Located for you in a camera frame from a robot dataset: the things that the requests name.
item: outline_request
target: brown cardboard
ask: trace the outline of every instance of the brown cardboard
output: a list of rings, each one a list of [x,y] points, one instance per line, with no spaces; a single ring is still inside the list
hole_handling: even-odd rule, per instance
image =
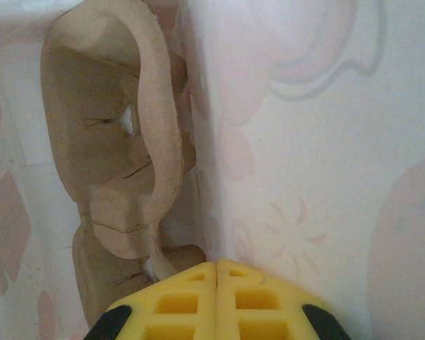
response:
[[[175,109],[186,77],[186,63],[168,52],[140,0],[86,0],[45,38],[42,97],[55,165],[81,215],[73,257],[89,324],[114,299],[149,284],[132,276],[147,257],[158,279],[205,261],[193,246],[170,257],[159,236],[196,162]],[[128,106],[135,135],[117,122]]]

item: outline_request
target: black rubber corner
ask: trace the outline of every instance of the black rubber corner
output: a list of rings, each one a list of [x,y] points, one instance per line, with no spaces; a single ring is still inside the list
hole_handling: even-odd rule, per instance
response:
[[[105,312],[84,340],[116,340],[131,314],[132,308],[128,305],[121,305]]]
[[[318,334],[319,340],[351,340],[331,313],[314,305],[303,305],[302,310]]]

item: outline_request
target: yellow plastic object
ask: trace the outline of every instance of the yellow plastic object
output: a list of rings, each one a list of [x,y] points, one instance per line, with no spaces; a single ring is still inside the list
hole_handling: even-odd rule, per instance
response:
[[[305,306],[313,314],[322,311],[312,321]],[[96,335],[85,339],[102,339],[102,329],[111,327],[116,333],[107,339],[116,340],[350,339],[331,314],[324,316],[330,311],[318,297],[231,260],[199,264],[117,301],[108,311],[123,307],[128,315],[121,317],[122,324],[100,320],[102,326],[92,329]]]

